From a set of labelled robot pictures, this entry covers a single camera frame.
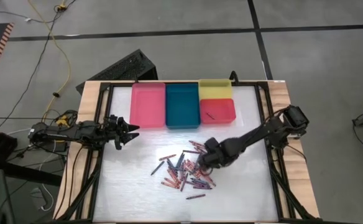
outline gray floor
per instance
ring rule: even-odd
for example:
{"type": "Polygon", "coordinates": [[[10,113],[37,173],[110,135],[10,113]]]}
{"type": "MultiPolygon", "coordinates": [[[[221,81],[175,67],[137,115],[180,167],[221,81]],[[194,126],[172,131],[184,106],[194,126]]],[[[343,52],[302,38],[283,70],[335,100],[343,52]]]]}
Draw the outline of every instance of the gray floor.
{"type": "MultiPolygon", "coordinates": [[[[34,1],[47,20],[58,1],[34,1]]],[[[254,1],[261,27],[363,24],[363,1],[254,1]]],[[[0,10],[37,18],[26,1],[0,1],[0,10]]],[[[43,24],[0,14],[0,22],[15,22],[13,37],[47,35],[43,24]]],[[[55,25],[57,35],[142,32],[159,30],[253,27],[245,0],[77,0],[55,25]]],[[[277,32],[263,34],[273,77],[286,80],[292,103],[311,121],[303,148],[322,218],[363,223],[363,146],[354,138],[351,119],[363,112],[363,30],[277,32]]],[[[0,116],[6,116],[24,91],[43,41],[9,42],[0,60],[0,116]]],[[[61,40],[70,58],[72,78],[53,109],[78,109],[74,86],[136,49],[157,66],[160,79],[227,77],[265,79],[253,33],[61,40]]],[[[13,116],[41,116],[51,93],[64,82],[67,65],[53,44],[48,45],[38,73],[13,116]]],[[[34,121],[9,120],[3,132],[30,127],[34,121]]],[[[16,135],[20,147],[25,133],[16,135]]],[[[18,164],[47,157],[27,154],[18,164]]],[[[53,171],[59,164],[48,165],[53,171]]],[[[10,189],[22,182],[10,180],[10,189]]],[[[12,198],[19,223],[45,215],[37,211],[27,184],[12,198]],[[30,216],[23,217],[22,211],[30,216]]],[[[57,189],[49,189],[56,196],[57,189]]]]}

